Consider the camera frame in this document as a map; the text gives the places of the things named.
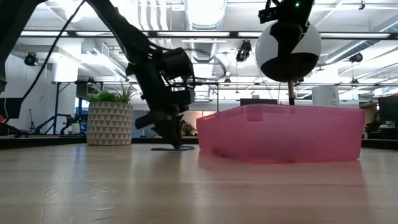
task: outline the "ceiling duct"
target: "ceiling duct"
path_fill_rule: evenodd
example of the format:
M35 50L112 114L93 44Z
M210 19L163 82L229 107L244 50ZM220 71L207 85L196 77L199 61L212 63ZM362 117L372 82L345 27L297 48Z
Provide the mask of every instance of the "ceiling duct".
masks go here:
M221 30L226 10L226 0L184 0L187 30ZM208 63L216 51L216 43L190 43L195 49L193 58Z
M398 15L390 18L386 22L383 22L381 25L372 30L372 32L398 32ZM360 51L377 44L380 41L381 40L354 40L326 56L324 64L329 65L349 58Z

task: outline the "ceiling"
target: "ceiling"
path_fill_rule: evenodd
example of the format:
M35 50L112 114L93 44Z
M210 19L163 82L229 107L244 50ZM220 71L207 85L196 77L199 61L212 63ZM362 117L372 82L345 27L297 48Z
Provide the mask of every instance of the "ceiling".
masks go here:
M199 16L208 17L210 0L186 0L201 1L196 8ZM188 26L185 20L184 1L183 0L112 0L113 4L124 6L123 9L128 12L127 16L139 29L141 30L187 30ZM396 0L365 0L365 8L358 10L361 6L361 1L357 0L317 0L309 21L320 32L379 32L383 24L391 19L396 19L398 22L398 1ZM26 25L26 30L59 30L65 23L67 15L70 14L71 9L75 7L79 1L74 0L49 0L37 7L33 13L30 21ZM248 31L262 31L268 24L260 24L258 19L258 10L264 9L265 1L260 0L226 0L226 10L223 19L221 30L248 30ZM96 16L89 6L82 8L82 15L79 21L72 22L69 30L108 30L102 21ZM21 38L19 45L50 45L51 39L44 40L33 38ZM171 46L175 47L190 47L188 44L182 42L183 39L170 39ZM105 43L109 49L109 56L111 61L117 67L124 69L127 66L126 59L120 54L118 43L114 39L94 39L96 46ZM165 39L154 39L157 44L165 44ZM250 40L253 46L256 44L256 39ZM356 40L322 40L322 58L341 50L346 45ZM228 71L233 77L233 82L272 82L272 80L262 76L259 72L254 57L248 58L244 65L236 65L234 57L236 49L240 46L241 39L226 39L223 43L216 44L215 54L222 61ZM59 46L68 52L65 45ZM398 41L385 40L362 50L364 60L361 63L351 64L346 60L340 60L332 65L325 65L322 67L323 71L314 71L313 74L320 74L328 76L330 73L338 74L337 82L349 83L352 77L360 78L361 83L382 83L384 81L394 81L398 78L398 71L395 66L398 56ZM81 60L84 64L80 75L91 75L102 77L103 80L107 78L115 78L114 73L94 60L87 60L86 55L73 55L77 60ZM220 77L223 72L219 65L210 65L210 74L205 74L205 77ZM311 79L313 74L306 77L306 82L314 82ZM368 94L369 91L375 89L374 87L363 88L361 91L357 90L358 94ZM311 89L297 88L301 93L310 93Z

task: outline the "pink plastic bin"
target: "pink plastic bin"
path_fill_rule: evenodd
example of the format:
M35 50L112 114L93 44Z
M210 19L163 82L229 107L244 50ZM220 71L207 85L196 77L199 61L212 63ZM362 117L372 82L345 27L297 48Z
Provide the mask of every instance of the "pink plastic bin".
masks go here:
M260 104L197 119L202 152L272 164L355 160L363 124L360 109Z

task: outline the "white and black sphere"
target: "white and black sphere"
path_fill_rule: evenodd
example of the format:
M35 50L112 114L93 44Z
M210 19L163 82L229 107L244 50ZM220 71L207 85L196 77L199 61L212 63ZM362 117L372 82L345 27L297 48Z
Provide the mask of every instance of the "white and black sphere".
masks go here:
M265 76L277 82L296 81L308 75L319 60L321 37L310 24L287 60L278 58L278 41L269 34L273 24L260 35L256 44L256 62Z

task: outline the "desk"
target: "desk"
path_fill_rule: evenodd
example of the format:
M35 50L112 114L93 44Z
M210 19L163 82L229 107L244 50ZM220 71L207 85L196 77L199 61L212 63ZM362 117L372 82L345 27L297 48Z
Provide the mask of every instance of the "desk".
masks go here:
M0 151L2 224L396 223L398 152L259 165L85 144Z

